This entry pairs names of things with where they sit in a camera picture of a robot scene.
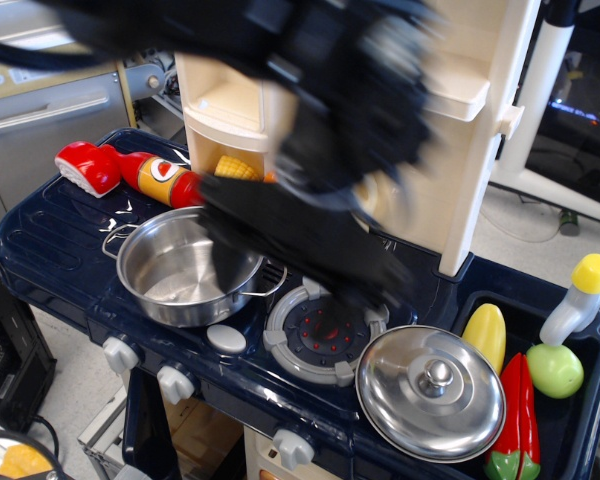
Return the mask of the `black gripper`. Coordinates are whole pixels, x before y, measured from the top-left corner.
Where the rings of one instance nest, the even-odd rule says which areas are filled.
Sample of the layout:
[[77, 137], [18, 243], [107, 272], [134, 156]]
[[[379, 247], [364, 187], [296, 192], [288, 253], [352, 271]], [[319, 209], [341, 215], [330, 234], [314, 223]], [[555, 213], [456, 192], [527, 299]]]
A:
[[364, 175], [395, 176], [415, 155], [414, 119], [367, 114], [338, 125], [330, 116], [299, 114], [276, 158], [277, 181], [205, 176], [203, 223], [220, 290], [248, 282], [264, 254], [310, 277], [339, 299], [375, 307], [400, 305], [409, 270], [360, 220], [378, 227], [356, 198]]

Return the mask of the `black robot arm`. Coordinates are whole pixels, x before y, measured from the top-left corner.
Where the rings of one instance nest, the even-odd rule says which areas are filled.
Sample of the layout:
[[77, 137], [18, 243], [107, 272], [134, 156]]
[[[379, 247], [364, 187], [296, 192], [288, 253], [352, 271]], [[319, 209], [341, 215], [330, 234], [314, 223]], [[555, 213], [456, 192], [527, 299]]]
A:
[[55, 71], [160, 48], [221, 61], [296, 95], [273, 184], [205, 176], [211, 238], [285, 263], [358, 306], [401, 305], [409, 270], [365, 233], [353, 189], [392, 179], [429, 131], [423, 64], [434, 32], [421, 1], [53, 1], [81, 54], [0, 42], [0, 62]]

